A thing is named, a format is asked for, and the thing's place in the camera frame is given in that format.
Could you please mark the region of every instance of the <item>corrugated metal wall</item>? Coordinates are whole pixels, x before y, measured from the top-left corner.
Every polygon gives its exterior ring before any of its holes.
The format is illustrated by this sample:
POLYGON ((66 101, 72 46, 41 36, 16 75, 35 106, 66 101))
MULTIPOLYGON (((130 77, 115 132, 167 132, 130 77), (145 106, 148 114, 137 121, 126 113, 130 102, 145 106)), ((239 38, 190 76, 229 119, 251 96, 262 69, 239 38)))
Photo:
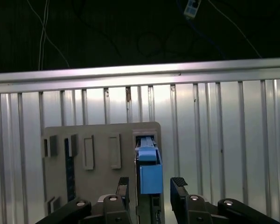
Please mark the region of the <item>corrugated metal wall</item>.
POLYGON ((44 215, 45 127, 141 121, 161 125, 167 223, 172 176, 280 221, 280 80, 266 80, 0 94, 0 224, 44 215))

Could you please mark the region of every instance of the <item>black rubber pad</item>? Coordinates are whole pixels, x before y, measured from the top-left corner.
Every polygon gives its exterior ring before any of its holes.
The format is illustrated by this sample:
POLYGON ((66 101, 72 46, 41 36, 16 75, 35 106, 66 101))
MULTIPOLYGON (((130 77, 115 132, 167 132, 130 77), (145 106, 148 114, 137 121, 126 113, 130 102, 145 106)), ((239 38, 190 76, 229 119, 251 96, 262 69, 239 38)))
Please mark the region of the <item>black rubber pad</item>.
POLYGON ((186 183, 185 179, 182 177, 172 177, 172 180, 176 183, 178 187, 183 187, 187 186, 188 184, 186 183))
POLYGON ((121 177, 119 179, 118 185, 128 185, 129 184, 129 178, 128 177, 121 177))

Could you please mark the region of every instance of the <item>blue cable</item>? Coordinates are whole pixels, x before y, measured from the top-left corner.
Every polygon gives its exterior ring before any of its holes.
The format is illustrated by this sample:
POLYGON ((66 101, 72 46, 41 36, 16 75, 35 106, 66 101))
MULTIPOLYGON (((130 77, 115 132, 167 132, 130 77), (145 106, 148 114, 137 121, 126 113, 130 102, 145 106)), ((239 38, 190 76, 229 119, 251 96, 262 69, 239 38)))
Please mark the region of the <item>blue cable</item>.
MULTIPOLYGON (((184 14, 183 14, 183 11, 182 11, 182 6, 181 6, 179 0, 176 0, 176 4, 177 4, 177 6, 178 6, 179 11, 181 12, 181 14, 182 14, 183 17, 184 17, 184 14)), ((220 55, 223 57, 223 59, 226 60, 226 54, 220 49, 220 47, 219 47, 217 44, 215 44, 215 42, 213 42, 213 41, 212 41, 210 38, 208 38, 205 34, 203 34, 202 32, 200 32, 200 31, 194 26, 194 24, 193 24, 190 20, 187 20, 187 19, 186 19, 186 21, 187 21, 187 23, 192 27, 192 29, 193 29, 196 33, 198 33, 202 38, 204 38, 204 39, 207 40, 211 45, 213 45, 213 46, 219 51, 219 53, 220 53, 220 55)))

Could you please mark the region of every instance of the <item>groove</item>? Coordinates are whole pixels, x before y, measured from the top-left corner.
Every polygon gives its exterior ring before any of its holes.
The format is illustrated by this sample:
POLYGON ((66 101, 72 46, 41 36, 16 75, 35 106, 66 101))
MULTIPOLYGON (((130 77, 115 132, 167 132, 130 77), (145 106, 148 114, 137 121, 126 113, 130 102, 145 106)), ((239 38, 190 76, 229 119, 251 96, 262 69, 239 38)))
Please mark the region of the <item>groove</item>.
POLYGON ((82 90, 82 113, 83 113, 83 125, 87 125, 88 124, 88 115, 87 115, 86 90, 82 90))
POLYGON ((214 195, 213 195, 213 183, 212 183, 212 150, 211 150, 211 142, 210 142, 210 135, 211 135, 211 130, 210 130, 210 98, 208 97, 209 95, 209 88, 208 88, 208 85, 205 84, 205 97, 206 97, 206 100, 205 100, 205 103, 206 103, 206 116, 207 116, 207 138, 208 138, 208 141, 209 141, 209 166, 210 166, 210 176, 209 176, 209 179, 210 179, 210 201, 211 203, 214 203, 214 195))
POLYGON ((74 122, 74 125, 77 125, 76 93, 75 93, 75 90, 71 90, 71 98, 72 98, 71 103, 73 104, 72 107, 71 107, 71 109, 72 109, 72 116, 73 116, 73 122, 74 122))
POLYGON ((154 113, 154 87, 148 87, 148 110, 149 110, 149 121, 155 121, 154 113))
POLYGON ((127 123, 133 122, 131 87, 126 87, 126 120, 127 123))
POLYGON ((140 122, 143 122, 143 108, 142 108, 142 90, 141 86, 138 86, 138 104, 140 110, 140 122))
POLYGON ((2 131, 1 96, 0 96, 0 191, 1 191, 1 215, 2 215, 2 223, 3 223, 3 224, 7 224, 6 190, 5 190, 5 173, 4 173, 4 154, 3 154, 3 131, 2 131))
POLYGON ((220 178, 221 178, 221 198, 226 198, 226 185, 225 185, 225 163, 224 163, 224 144, 223 144, 223 121, 222 121, 222 98, 221 98, 221 85, 216 84, 217 94, 217 114, 218 114, 218 138, 220 153, 220 178))
POLYGON ((24 210, 24 224, 28 223, 28 204, 27 204, 27 185, 26 185, 26 160, 24 143, 24 120, 23 120, 23 98, 18 94, 18 112, 19 112, 19 131, 20 131, 20 157, 21 157, 21 178, 22 178, 22 196, 24 210))
POLYGON ((266 215, 272 216, 271 209, 271 190, 270 190, 270 166, 269 166, 269 147, 268 147, 268 132, 267 132, 267 111, 266 111, 266 83, 261 81, 261 103, 262 103, 262 124, 263 124, 263 139, 264 139, 264 162, 265 162, 265 182, 266 182, 266 215))
POLYGON ((11 96, 10 94, 5 94, 6 96, 6 113, 7 113, 7 142, 8 142, 8 152, 5 152, 9 154, 9 165, 10 165, 10 183, 11 183, 11 189, 10 189, 10 197, 11 197, 11 217, 15 224, 17 224, 17 205, 16 205, 16 197, 15 197, 15 165, 14 165, 14 151, 12 149, 13 144, 13 130, 12 130, 12 108, 11 108, 11 96))
POLYGON ((172 127, 173 127, 174 171, 175 171, 175 176, 180 176, 177 113, 176 112, 177 112, 176 88, 175 88, 175 85, 172 85, 171 86, 171 114, 172 114, 172 127))
POLYGON ((65 121, 65 91, 60 91, 60 114, 61 114, 61 126, 64 126, 64 121, 65 121))
MULTIPOLYGON (((43 92, 38 93, 39 98, 39 118, 40 118, 40 128, 41 128, 41 137, 43 136, 44 131, 44 112, 43 112, 43 92)), ((42 158, 42 179, 43 179, 43 192, 44 192, 44 201, 47 201, 47 184, 46 184, 46 178, 45 178, 45 162, 44 158, 42 158)))
POLYGON ((244 111, 244 90, 243 82, 238 83, 239 90, 239 113, 240 113, 240 133, 242 142, 242 174, 243 174, 243 202, 248 204, 248 178, 247 178, 247 156, 245 137, 245 111, 244 111))
POLYGON ((109 89, 104 89, 105 124, 110 124, 110 98, 109 89))
POLYGON ((41 136, 43 136, 43 130, 44 130, 43 92, 38 93, 38 98, 39 98, 39 115, 40 115, 41 136))
POLYGON ((198 180, 197 184, 198 184, 198 194, 203 195, 198 85, 194 84, 193 87, 194 87, 195 132, 196 132, 196 155, 197 155, 197 180, 198 180))

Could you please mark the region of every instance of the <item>reflective metal surface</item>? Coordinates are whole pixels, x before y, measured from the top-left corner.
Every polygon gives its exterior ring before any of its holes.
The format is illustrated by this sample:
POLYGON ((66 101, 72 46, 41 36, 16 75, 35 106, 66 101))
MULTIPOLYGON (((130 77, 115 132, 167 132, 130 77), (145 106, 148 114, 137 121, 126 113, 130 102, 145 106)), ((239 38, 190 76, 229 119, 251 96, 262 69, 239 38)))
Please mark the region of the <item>reflective metal surface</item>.
POLYGON ((179 71, 217 71, 217 70, 248 70, 260 68, 280 68, 280 58, 274 59, 252 59, 222 62, 199 62, 199 63, 175 63, 175 64, 152 64, 119 66, 92 69, 73 69, 73 70, 52 70, 52 71, 32 71, 1 73, 0 83, 19 82, 19 81, 42 81, 57 80, 82 77, 109 77, 128 74, 155 74, 171 73, 179 71))
POLYGON ((0 224, 44 216, 45 127, 141 121, 161 125, 166 223, 176 223, 172 176, 190 194, 233 197, 280 221, 280 61, 241 63, 17 73, 39 82, 0 84, 0 224))
POLYGON ((239 84, 221 83, 225 197, 244 201, 239 84))

